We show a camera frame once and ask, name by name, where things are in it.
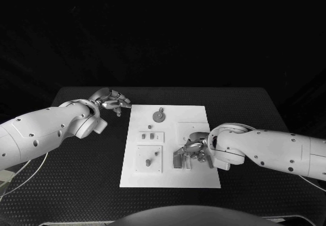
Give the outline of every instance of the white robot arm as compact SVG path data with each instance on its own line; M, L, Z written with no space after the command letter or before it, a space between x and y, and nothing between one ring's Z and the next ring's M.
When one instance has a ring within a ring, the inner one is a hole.
M85 138L107 127L99 117L102 108L121 115L121 107L131 108L130 100L114 90L99 89L85 100L65 102L30 112L0 125L0 170L29 161L53 149L65 138Z
M192 142L174 156L183 152L196 154L205 146L216 168L229 170L229 165L242 164L246 156L261 167L326 180L326 140L246 128L242 124L225 123L209 134L193 133Z

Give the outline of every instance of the black backdrop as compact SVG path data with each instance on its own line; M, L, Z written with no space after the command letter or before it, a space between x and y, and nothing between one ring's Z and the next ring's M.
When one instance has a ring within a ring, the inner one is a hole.
M0 122L65 86L264 87L290 131L326 137L323 12L271 8L3 4Z

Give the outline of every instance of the screw hole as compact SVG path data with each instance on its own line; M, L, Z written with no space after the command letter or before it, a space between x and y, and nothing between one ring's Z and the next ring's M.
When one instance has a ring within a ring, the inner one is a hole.
M37 145L39 145L39 141L37 140L33 141L33 145L34 145L34 147L37 147Z

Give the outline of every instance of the textured table surface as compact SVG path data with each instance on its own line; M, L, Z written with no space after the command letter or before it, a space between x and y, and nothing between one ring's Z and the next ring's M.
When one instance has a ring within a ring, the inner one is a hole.
M88 98L101 87L65 87L52 106ZM111 87L138 105L203 105L209 127L225 122L287 131L261 88ZM161 206L208 205L261 217L300 215L321 225L326 197L298 176L257 166L248 158L229 171L219 170L222 189L120 188L130 109L118 118L101 111L108 126L98 135L69 137L49 153L30 182L0 202L0 219L11 225L43 222L117 220ZM34 172L39 157L10 184L13 189Z

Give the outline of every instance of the robotic hand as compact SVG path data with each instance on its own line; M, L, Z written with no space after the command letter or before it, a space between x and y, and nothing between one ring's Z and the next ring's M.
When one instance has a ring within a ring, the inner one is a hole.
M225 123L210 133L192 133L174 157L187 154L205 162L205 150L219 169L242 164L246 156L261 167L326 180L326 140Z
M130 100L109 88L92 96L30 112L0 125L0 170L29 161L56 149L70 136L85 138L107 127L99 117L102 108L121 116L121 107L131 108Z

